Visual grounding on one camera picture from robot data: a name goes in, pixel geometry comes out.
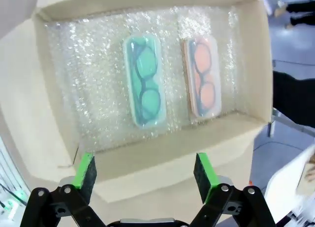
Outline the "person's hand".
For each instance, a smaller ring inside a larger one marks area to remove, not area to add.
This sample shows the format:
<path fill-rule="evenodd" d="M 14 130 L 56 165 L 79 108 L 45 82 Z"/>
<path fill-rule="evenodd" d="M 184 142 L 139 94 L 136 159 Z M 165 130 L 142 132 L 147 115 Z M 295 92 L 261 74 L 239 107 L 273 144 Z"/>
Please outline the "person's hand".
<path fill-rule="evenodd" d="M 305 165 L 305 180 L 312 182 L 315 179 L 315 155 L 312 155 Z"/>

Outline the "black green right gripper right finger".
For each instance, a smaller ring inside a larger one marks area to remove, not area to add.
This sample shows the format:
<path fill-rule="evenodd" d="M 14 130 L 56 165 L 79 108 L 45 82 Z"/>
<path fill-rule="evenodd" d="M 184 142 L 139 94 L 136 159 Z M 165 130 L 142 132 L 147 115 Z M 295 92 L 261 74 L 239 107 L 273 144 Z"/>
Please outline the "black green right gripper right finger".
<path fill-rule="evenodd" d="M 230 215 L 240 227 L 274 227 L 275 221 L 260 188 L 242 190 L 223 183 L 206 153 L 197 153 L 193 171 L 203 203 L 191 227 L 214 227 L 221 215 Z"/>

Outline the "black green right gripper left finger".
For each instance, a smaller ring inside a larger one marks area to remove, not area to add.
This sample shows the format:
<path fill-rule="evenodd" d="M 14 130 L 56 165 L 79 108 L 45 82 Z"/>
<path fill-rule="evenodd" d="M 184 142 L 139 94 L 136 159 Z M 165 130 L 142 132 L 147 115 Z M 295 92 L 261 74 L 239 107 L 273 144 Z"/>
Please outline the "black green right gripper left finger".
<path fill-rule="evenodd" d="M 52 192 L 43 187 L 32 190 L 23 214 L 23 226 L 56 227 L 63 217 L 71 217 L 78 227 L 106 226 L 89 206 L 96 176 L 95 157 L 85 153 L 69 183 Z"/>

